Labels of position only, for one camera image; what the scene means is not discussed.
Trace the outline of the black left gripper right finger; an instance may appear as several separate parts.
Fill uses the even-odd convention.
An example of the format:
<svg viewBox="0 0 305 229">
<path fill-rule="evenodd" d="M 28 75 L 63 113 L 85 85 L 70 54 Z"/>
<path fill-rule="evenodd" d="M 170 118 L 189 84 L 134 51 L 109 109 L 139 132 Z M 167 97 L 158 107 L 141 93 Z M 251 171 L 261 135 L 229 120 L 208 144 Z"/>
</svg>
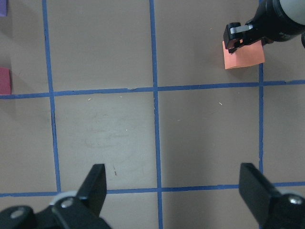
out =
<svg viewBox="0 0 305 229">
<path fill-rule="evenodd" d="M 279 191 L 252 163 L 240 165 L 239 193 L 258 224 L 266 224 Z"/>
</svg>

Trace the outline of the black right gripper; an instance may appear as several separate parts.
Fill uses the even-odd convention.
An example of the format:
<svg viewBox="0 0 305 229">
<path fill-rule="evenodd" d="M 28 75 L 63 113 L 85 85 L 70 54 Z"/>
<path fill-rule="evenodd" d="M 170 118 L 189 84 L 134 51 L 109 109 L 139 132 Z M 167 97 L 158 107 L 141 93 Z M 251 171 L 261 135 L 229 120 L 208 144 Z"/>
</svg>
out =
<svg viewBox="0 0 305 229">
<path fill-rule="evenodd" d="M 265 44 L 286 42 L 301 35 L 305 42 L 305 2 L 303 0 L 263 0 L 246 25 L 232 22 L 224 30 L 224 46 L 234 53 L 258 40 Z"/>
</svg>

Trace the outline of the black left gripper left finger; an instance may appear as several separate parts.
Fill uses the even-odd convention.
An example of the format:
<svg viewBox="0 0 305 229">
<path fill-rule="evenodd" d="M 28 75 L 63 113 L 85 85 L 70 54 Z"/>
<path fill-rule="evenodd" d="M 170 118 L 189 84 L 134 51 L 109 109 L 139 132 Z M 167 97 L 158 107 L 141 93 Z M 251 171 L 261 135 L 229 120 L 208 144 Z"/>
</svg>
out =
<svg viewBox="0 0 305 229">
<path fill-rule="evenodd" d="M 107 195 L 104 164 L 94 164 L 79 188 L 78 198 L 94 215 L 99 216 Z"/>
</svg>

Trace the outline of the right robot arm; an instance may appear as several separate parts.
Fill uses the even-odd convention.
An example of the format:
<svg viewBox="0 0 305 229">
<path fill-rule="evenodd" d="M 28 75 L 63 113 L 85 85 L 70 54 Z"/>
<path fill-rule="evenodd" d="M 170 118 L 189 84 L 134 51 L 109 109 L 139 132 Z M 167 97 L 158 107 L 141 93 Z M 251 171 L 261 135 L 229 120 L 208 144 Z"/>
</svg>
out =
<svg viewBox="0 0 305 229">
<path fill-rule="evenodd" d="M 305 44 L 305 2 L 303 0 L 263 0 L 255 15 L 244 25 L 232 22 L 224 30 L 224 46 L 229 53 L 261 41 L 262 45 L 286 42 L 301 36 Z"/>
</svg>

